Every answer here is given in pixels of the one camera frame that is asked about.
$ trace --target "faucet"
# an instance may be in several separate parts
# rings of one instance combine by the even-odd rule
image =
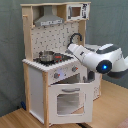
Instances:
[[[72,39],[73,39],[73,37],[74,37],[75,35],[80,36],[80,41],[82,41],[82,35],[81,35],[80,33],[74,33],[74,34],[71,36],[71,38],[70,38],[70,43],[68,44],[68,47],[69,47],[70,44],[73,43],[73,42],[72,42]]]

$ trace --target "pot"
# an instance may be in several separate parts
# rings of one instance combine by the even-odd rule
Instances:
[[[43,62],[54,61],[54,52],[53,51],[44,51],[39,53],[39,58]]]

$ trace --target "table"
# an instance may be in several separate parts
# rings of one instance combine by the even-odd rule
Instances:
[[[128,89],[102,80],[100,98],[94,101],[93,120],[87,128],[116,128],[128,118]],[[0,128],[44,128],[37,119],[23,109],[0,118]],[[77,124],[53,125],[50,128],[81,128]]]
[[[45,128],[37,119],[23,109],[0,118],[0,128]],[[52,125],[50,128],[81,128],[77,124]]]
[[[93,119],[87,128],[116,128],[128,118],[128,89],[102,80],[101,97],[94,101]]]

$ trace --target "oven door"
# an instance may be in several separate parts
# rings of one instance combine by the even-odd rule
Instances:
[[[67,5],[67,21],[82,19],[82,4]]]
[[[49,87],[49,123],[92,121],[92,83],[55,84]]]

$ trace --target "oven window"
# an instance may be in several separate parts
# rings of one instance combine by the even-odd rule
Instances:
[[[72,7],[72,17],[80,16],[81,7]]]
[[[60,116],[83,114],[84,93],[60,94],[57,96],[57,114]]]

